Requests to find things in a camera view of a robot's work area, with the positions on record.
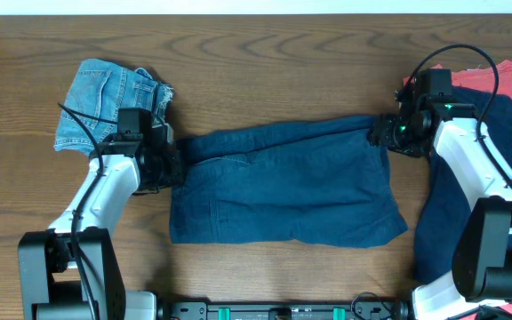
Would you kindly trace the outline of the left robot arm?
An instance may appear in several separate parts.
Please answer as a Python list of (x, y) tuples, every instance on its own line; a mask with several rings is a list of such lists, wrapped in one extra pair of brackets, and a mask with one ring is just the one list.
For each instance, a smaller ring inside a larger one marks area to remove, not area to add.
[(142, 108), (122, 108), (116, 132), (94, 141), (89, 171), (72, 202), (45, 231), (18, 244), (27, 319), (159, 319), (152, 292), (128, 291), (112, 235), (128, 200), (184, 181), (172, 130)]

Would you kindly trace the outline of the dark blue shorts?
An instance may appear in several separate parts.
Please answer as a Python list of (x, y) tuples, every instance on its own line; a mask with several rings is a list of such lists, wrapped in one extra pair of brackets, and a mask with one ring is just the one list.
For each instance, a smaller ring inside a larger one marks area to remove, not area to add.
[(373, 116), (289, 122), (181, 140), (175, 244), (286, 242), (368, 248), (407, 229)]

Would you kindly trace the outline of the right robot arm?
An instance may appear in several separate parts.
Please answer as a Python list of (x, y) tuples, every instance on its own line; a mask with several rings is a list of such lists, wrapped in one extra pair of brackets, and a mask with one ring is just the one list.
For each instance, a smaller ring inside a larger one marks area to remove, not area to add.
[(383, 114), (368, 141), (448, 164), (471, 213), (451, 270), (412, 292), (395, 319), (509, 319), (512, 304), (512, 168), (490, 138), (484, 109), (456, 100), (448, 69), (415, 70), (396, 94), (398, 114)]

